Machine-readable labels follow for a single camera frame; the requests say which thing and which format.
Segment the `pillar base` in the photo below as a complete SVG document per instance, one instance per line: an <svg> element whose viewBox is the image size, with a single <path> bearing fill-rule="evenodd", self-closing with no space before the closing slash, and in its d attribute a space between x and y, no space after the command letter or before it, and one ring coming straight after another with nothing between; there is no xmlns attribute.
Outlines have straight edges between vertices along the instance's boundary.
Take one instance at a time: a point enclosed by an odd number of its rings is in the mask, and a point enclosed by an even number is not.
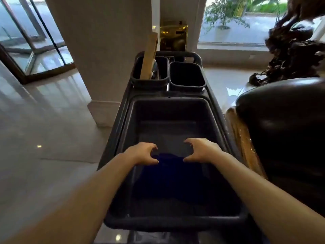
<svg viewBox="0 0 325 244"><path fill-rule="evenodd" d="M120 102L92 100L87 107L98 127L113 127Z"/></svg>

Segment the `person's right arm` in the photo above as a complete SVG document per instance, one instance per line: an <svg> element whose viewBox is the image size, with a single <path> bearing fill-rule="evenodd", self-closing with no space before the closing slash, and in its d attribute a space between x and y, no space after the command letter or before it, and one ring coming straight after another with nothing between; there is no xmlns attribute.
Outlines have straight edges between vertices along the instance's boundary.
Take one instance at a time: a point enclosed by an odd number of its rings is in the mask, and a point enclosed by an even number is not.
<svg viewBox="0 0 325 244"><path fill-rule="evenodd" d="M210 162L230 183L271 243L325 243L325 218L204 138L185 140L185 162Z"/></svg>

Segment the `person's left hand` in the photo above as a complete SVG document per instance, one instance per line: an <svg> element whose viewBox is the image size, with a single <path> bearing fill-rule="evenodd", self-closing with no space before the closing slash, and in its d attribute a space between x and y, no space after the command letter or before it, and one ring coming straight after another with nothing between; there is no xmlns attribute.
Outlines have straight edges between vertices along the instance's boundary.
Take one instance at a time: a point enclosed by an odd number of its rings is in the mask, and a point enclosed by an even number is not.
<svg viewBox="0 0 325 244"><path fill-rule="evenodd" d="M150 156L153 149L158 149L156 144L140 142L127 148L123 154L126 160L132 161L134 164L155 165L159 161Z"/></svg>

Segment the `leather chair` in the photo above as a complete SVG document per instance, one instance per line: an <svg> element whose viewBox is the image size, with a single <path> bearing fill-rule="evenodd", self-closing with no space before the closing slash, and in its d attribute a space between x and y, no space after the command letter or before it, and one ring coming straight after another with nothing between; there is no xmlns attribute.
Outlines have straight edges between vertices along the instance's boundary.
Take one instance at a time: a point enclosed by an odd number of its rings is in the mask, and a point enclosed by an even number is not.
<svg viewBox="0 0 325 244"><path fill-rule="evenodd" d="M249 168L325 216L325 79L254 88L225 117Z"/></svg>

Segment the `dark blue fabric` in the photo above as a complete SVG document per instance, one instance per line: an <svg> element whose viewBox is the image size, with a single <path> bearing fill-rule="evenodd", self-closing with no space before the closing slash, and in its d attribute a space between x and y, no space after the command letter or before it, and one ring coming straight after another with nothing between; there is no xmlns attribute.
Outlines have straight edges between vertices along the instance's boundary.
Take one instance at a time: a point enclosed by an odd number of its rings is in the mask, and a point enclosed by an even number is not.
<svg viewBox="0 0 325 244"><path fill-rule="evenodd" d="M200 163L184 163L183 157L173 154L152 156L159 164L145 166L133 186L132 197L176 198L195 204L204 204L211 186L203 176Z"/></svg>

